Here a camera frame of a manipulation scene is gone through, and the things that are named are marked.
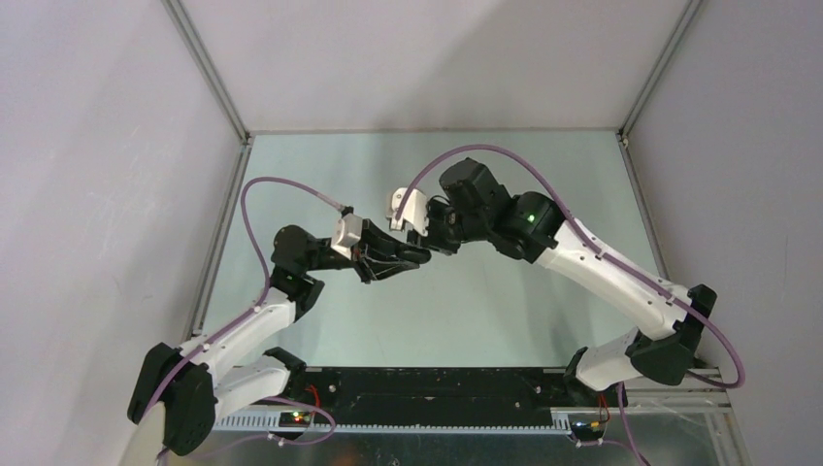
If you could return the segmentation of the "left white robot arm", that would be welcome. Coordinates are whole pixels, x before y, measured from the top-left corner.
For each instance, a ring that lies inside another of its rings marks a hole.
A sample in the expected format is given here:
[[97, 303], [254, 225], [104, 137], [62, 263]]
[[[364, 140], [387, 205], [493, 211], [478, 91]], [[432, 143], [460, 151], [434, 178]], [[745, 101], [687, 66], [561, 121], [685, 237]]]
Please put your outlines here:
[[219, 420], [259, 400], [277, 397], [290, 405], [303, 399], [305, 364], [289, 352], [268, 350], [247, 366], [238, 362], [313, 307], [324, 283], [312, 271], [352, 270], [362, 283], [372, 283], [415, 270], [430, 258], [429, 250], [354, 214], [339, 219], [329, 238], [297, 225], [281, 228], [274, 238], [274, 267], [256, 302], [212, 335], [177, 347], [159, 343], [147, 352], [127, 408], [138, 430], [122, 464], [157, 465], [170, 452], [188, 455]]

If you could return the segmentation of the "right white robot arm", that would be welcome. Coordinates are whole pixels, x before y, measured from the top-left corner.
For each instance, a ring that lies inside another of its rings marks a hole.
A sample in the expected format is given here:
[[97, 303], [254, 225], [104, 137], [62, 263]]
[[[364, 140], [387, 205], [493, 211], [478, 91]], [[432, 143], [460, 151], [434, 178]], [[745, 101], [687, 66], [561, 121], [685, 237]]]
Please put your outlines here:
[[611, 303], [634, 323], [627, 334], [579, 349], [566, 370], [564, 390], [588, 406], [617, 383], [644, 377], [677, 386], [692, 367], [715, 292], [685, 288], [638, 270], [591, 231], [567, 219], [558, 204], [535, 191], [511, 195], [487, 166], [466, 158], [439, 178], [446, 196], [427, 203], [427, 234], [408, 238], [453, 254], [487, 242], [511, 259], [557, 272]]

